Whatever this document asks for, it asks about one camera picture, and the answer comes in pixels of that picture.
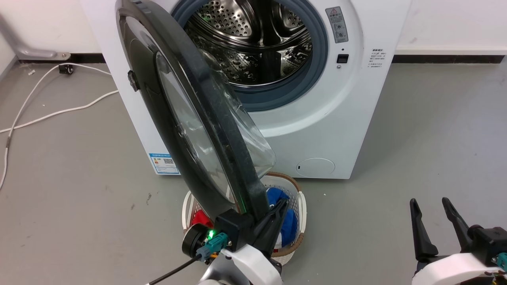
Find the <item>concrete floor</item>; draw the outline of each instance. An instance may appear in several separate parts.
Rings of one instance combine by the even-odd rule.
[[[16,66],[0,83],[0,129],[50,67]],[[112,90],[106,75],[55,72],[20,123]],[[443,196],[469,225],[507,228],[506,146],[507,62],[393,65],[352,179],[299,180],[308,223],[285,283],[409,284],[410,198],[441,254],[459,251]],[[19,129],[0,192],[0,283],[145,284],[188,259],[187,191],[180,177],[154,174],[118,95]],[[164,284],[195,284],[205,268],[193,264]]]

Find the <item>red cloth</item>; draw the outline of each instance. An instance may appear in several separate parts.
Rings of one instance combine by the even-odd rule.
[[[206,216],[203,210],[199,210],[197,213],[195,213],[195,217],[192,219],[192,226],[195,224],[203,224],[210,229],[213,228],[213,223],[208,218],[208,216]]]

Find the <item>blue cloth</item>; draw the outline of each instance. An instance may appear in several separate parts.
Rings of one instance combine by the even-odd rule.
[[[267,194],[270,206],[274,206],[280,199],[289,199],[287,194],[275,187],[269,188]],[[282,234],[282,246],[291,244],[296,239],[297,231],[298,218],[296,217],[296,212],[294,212],[293,209],[289,209],[287,210],[287,215],[283,220],[282,229],[280,230]]]

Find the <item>washing machine door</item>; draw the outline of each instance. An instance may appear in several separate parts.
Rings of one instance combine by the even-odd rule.
[[[255,220],[268,210],[260,182],[275,161],[214,58],[151,1],[119,0],[120,39],[139,90],[176,166],[206,214]]]

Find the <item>clothes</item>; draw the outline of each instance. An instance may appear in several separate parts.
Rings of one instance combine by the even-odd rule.
[[[278,234],[278,238],[276,239],[276,243],[275,243],[275,247],[273,248],[273,252],[277,253],[280,248],[282,248],[282,233]]]
[[[213,223],[208,216],[206,216],[203,210],[199,210],[195,213],[195,217],[192,219],[192,226],[195,224],[203,224],[210,229],[213,228]]]
[[[267,195],[270,206],[274,206],[280,199],[289,199],[287,194],[285,194],[281,189],[275,187],[269,188],[267,190]],[[280,230],[282,237],[281,246],[284,247],[291,244],[296,239],[297,231],[298,218],[296,217],[296,212],[294,212],[293,209],[289,209],[287,210],[287,215],[285,216],[285,220],[283,220],[282,228]]]

